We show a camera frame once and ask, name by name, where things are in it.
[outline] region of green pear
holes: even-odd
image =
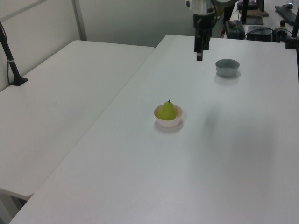
[[[172,102],[168,100],[158,111],[157,118],[161,120],[174,120],[177,116],[176,109]]]

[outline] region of black device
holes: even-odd
[[[271,42],[271,34],[270,27],[249,26],[246,40]]]
[[[245,30],[241,21],[225,21],[224,30],[228,39],[239,39],[245,38]]]
[[[285,40],[285,48],[297,50],[297,63],[299,65],[299,38],[297,37],[299,29],[299,8],[297,10],[296,19],[291,36],[287,36]]]
[[[264,12],[264,0],[256,0],[258,9]],[[241,22],[249,25],[263,25],[263,18],[260,15],[247,16],[249,0],[243,0]]]
[[[11,83],[11,85],[16,85],[16,86],[20,86],[23,83],[25,83],[26,81],[28,81],[27,78],[22,78],[19,74],[18,68],[14,62],[14,58],[13,55],[11,54],[11,51],[9,49],[8,43],[7,43],[7,37],[4,31],[4,28],[0,22],[0,42],[1,45],[4,49],[5,55],[7,57],[7,61],[10,65],[11,70],[13,71],[14,74],[14,81]]]
[[[291,26],[295,24],[296,15],[291,11],[292,4],[286,4],[283,6],[275,6],[276,12]]]
[[[288,35],[288,30],[285,28],[285,20],[280,21],[279,28],[274,29],[272,35],[272,42],[285,42]]]
[[[186,6],[191,6],[190,1],[186,2]],[[195,28],[194,52],[197,53],[197,61],[202,61],[203,51],[209,50],[212,28],[217,22],[217,8],[214,0],[206,0],[201,4],[194,4],[192,12]]]

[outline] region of white surface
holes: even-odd
[[[89,41],[156,47],[166,34],[195,35],[184,0],[78,0]]]
[[[74,41],[0,93],[0,191],[28,199],[153,48]]]
[[[71,0],[47,0],[2,25],[21,76],[70,42],[80,39]],[[0,91],[6,87],[7,58],[0,45]]]
[[[264,0],[264,9],[269,14],[269,16],[263,17],[263,22],[266,27],[270,27],[271,29],[276,29],[280,25],[280,21],[283,20],[283,18],[276,13],[275,6],[282,6],[287,3],[286,0]],[[237,3],[235,4],[233,12],[237,10]],[[297,14],[298,6],[294,7],[292,11]],[[238,11],[232,15],[230,18],[231,21],[238,20]],[[245,29],[245,33],[247,33],[248,26],[260,26],[260,25],[243,25]],[[288,23],[286,23],[285,26],[290,32],[293,31],[293,26],[290,26]]]
[[[211,39],[197,62],[193,47],[167,35],[11,224],[298,223],[296,52]],[[216,75],[227,57],[239,78]],[[168,99],[183,123],[162,129]]]

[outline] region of tabletop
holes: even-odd
[[[263,22],[264,22],[263,26],[270,27],[271,29],[278,28],[280,25],[280,21],[283,20],[283,18],[277,12],[275,12],[276,11],[275,6],[282,6],[285,5],[286,3],[287,3],[286,0],[264,0],[264,10],[269,14],[269,16],[263,17]],[[233,12],[235,12],[236,10],[237,10],[237,3],[235,4]],[[298,10],[298,6],[295,5],[292,11],[295,14],[297,14],[297,10]],[[238,11],[237,11],[234,14],[232,14],[230,20],[231,21],[238,20],[238,17],[239,20],[241,20],[241,14],[238,15]],[[243,25],[246,33],[248,30],[248,26],[261,26],[261,25]],[[288,23],[285,25],[285,27],[290,32],[293,31],[293,26],[289,25]]]
[[[298,223],[296,51],[212,38],[198,62],[193,47],[167,35],[11,224]],[[236,77],[216,74],[223,58]],[[169,99],[183,119],[161,128]]]
[[[25,200],[153,48],[74,41],[0,93],[0,192]]]

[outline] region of wall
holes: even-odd
[[[194,35],[185,0],[77,0],[87,40],[156,47],[166,34]]]
[[[47,0],[2,25],[21,76],[71,41],[80,39],[72,0]],[[0,91],[7,86],[7,59],[0,46]]]

